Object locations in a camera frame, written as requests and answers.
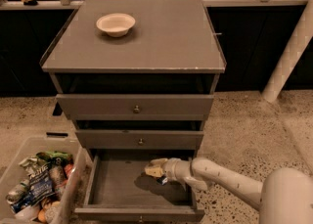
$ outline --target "dresser top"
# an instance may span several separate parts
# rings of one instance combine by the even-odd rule
[[[123,37],[96,27],[124,13],[136,23]],[[85,0],[42,66],[49,72],[220,73],[226,63],[201,0]]]

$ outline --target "speckled floor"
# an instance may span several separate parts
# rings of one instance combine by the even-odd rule
[[[279,167],[311,174],[312,102],[311,90],[283,91],[274,104],[256,91],[216,93],[199,156],[260,181]],[[54,105],[54,98],[0,98],[0,176],[25,138],[47,131],[74,137],[71,122],[52,116]],[[75,205],[82,205],[89,172],[87,166]],[[258,223],[255,210],[218,185],[197,192],[197,202],[205,209],[203,224]],[[73,214],[70,223],[97,222]]]

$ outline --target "gray dresser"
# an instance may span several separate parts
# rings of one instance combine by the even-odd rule
[[[136,24],[111,38],[96,27],[111,13]],[[42,66],[93,160],[81,218],[201,221],[191,188],[161,186],[144,167],[197,154],[225,66],[201,0],[84,1]]]

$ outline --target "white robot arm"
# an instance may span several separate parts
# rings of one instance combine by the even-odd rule
[[[168,181],[204,191],[215,182],[258,210],[259,224],[313,223],[313,179],[292,168],[272,172],[264,183],[204,157],[192,161],[156,159],[145,171],[148,175],[164,176]]]

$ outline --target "small bowl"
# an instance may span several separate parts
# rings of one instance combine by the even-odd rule
[[[121,37],[135,24],[135,19],[126,14],[110,14],[97,20],[97,28],[111,37]]]

